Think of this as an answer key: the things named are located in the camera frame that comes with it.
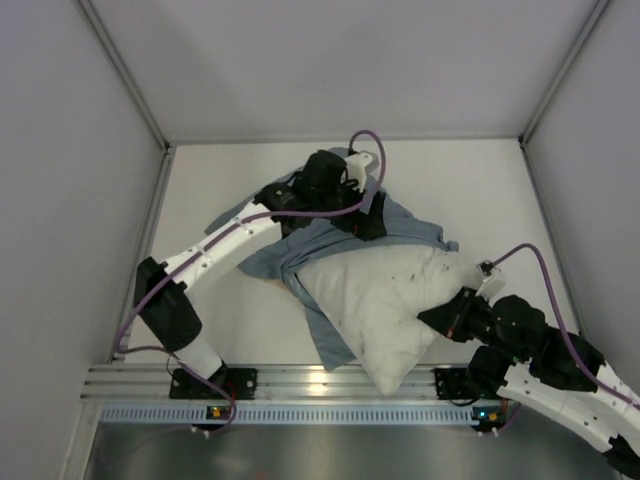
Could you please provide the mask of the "white pillow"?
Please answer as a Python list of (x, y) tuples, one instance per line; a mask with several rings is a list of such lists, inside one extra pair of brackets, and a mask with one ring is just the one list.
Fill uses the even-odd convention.
[(478, 267), (460, 253), (424, 245), (331, 255), (297, 279), (384, 396), (396, 393), (439, 337), (418, 314), (481, 283)]

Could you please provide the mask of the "blue pillowcase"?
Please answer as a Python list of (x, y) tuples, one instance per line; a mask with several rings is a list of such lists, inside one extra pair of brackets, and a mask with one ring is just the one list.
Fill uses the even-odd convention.
[(259, 250), (239, 264), (239, 270), (249, 277), (284, 283), (302, 303), (312, 340), (327, 371), (353, 361), (355, 356), (309, 289), (300, 282), (301, 270), (313, 264), (328, 266), (330, 259), (343, 263), (349, 252), (362, 249), (373, 251), (389, 247), (397, 250), (401, 245), (417, 245), (442, 252), (459, 250), (456, 242), (444, 238), (442, 226), (416, 218), (388, 196), (384, 189), (379, 192), (385, 196), (382, 218), (386, 236), (363, 241), (339, 230), (327, 220), (316, 218), (309, 226)]

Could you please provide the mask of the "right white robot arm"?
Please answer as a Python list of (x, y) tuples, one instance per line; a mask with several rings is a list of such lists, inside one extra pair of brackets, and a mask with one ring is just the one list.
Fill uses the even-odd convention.
[(418, 318), (453, 342), (480, 341), (464, 373), (472, 396), (524, 405), (638, 478), (639, 398), (584, 338), (550, 326), (516, 295), (489, 304), (470, 288)]

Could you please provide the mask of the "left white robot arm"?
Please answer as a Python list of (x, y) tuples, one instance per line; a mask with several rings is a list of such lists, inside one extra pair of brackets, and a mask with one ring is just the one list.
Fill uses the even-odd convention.
[(327, 150), (313, 153), (301, 170), (263, 187), (200, 242), (163, 261), (143, 260), (136, 272), (135, 316), (183, 370), (222, 384), (226, 364), (204, 339), (189, 291), (203, 278), (220, 278), (316, 218), (362, 241), (385, 236), (384, 196), (377, 186), (366, 185), (378, 167), (378, 157), (366, 151), (349, 150), (346, 157)]

